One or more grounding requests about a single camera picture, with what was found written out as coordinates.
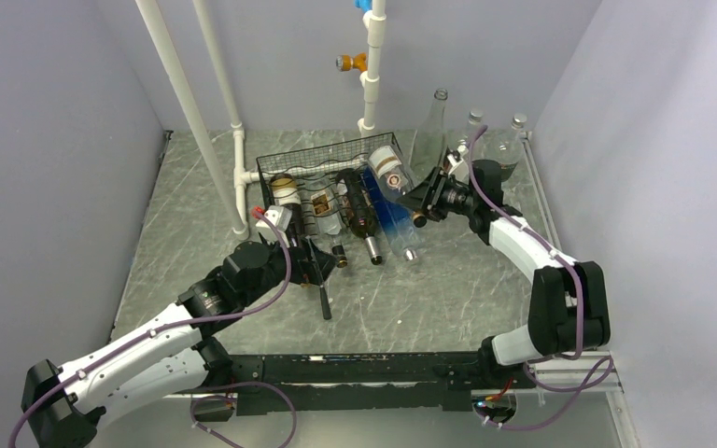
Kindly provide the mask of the clear round glass bottle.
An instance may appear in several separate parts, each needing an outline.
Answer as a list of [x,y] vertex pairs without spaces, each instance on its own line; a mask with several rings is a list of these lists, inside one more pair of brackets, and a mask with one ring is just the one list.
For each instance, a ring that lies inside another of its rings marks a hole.
[[[467,124],[457,141],[457,154],[460,160],[464,160],[469,152],[469,142],[482,127],[484,112],[479,108],[473,108],[468,115]],[[474,145],[473,156],[475,159],[483,159],[487,152],[488,132],[485,132]]]

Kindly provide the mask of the dark bottle black capsule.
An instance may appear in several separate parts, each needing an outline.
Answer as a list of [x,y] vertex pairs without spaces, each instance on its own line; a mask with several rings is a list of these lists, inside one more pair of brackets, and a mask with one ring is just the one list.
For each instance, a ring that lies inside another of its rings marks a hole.
[[342,240],[343,221],[331,189],[328,186],[316,189],[310,201],[319,232],[330,238],[330,252],[336,258],[337,267],[346,267],[348,259]]

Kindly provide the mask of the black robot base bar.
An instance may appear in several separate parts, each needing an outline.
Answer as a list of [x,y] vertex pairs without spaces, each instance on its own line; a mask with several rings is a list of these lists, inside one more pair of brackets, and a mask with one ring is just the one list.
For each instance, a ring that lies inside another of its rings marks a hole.
[[478,351],[236,355],[201,343],[205,378],[190,393],[236,395],[239,416],[284,411],[438,408],[468,412],[474,399],[508,398],[534,384],[521,366],[494,367]]

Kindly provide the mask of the clear bottle black cap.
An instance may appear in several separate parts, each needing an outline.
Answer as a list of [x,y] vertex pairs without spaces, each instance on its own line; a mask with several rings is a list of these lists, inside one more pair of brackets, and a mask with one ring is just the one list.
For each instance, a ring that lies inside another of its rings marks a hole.
[[368,163],[384,198],[407,208],[414,225],[423,228],[428,219],[422,212],[422,199],[415,195],[417,183],[399,152],[392,146],[381,146],[369,155]]

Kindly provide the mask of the dark bottle gold foil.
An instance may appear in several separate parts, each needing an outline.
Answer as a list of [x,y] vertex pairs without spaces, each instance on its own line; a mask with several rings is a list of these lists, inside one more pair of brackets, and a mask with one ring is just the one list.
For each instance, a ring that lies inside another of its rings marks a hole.
[[300,246],[301,239],[305,236],[305,227],[302,217],[302,201],[295,179],[288,174],[274,175],[271,178],[270,187],[275,203],[291,212],[287,235],[293,246]]

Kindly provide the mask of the clear bottle black gold label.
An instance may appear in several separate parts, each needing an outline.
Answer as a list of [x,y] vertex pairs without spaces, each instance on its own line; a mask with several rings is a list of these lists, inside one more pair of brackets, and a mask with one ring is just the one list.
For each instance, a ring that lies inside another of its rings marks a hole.
[[440,166],[446,147],[444,114],[448,90],[436,89],[424,122],[417,128],[409,163],[412,173],[424,180],[430,171]]

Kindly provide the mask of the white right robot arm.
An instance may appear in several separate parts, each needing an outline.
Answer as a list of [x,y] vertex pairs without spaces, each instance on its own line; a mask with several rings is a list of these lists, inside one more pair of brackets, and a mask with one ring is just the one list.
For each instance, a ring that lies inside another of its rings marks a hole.
[[415,224],[438,222],[450,214],[466,217],[485,244],[499,251],[531,284],[526,322],[483,340],[477,374],[489,387],[513,375],[513,366],[567,353],[579,355],[609,342],[605,278],[594,261],[578,261],[532,229],[523,215],[504,202],[501,169],[494,161],[472,164],[462,182],[441,168],[422,180],[400,175],[387,182],[396,203],[419,213]]

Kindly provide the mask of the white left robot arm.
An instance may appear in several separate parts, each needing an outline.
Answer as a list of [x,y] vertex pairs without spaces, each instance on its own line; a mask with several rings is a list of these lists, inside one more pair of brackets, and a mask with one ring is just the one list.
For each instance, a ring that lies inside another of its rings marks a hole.
[[8,444],[28,426],[41,447],[85,447],[99,428],[157,399],[223,389],[235,367],[216,334],[268,308],[270,291],[323,285],[338,263],[312,243],[239,244],[141,327],[61,366],[45,359],[30,368]]

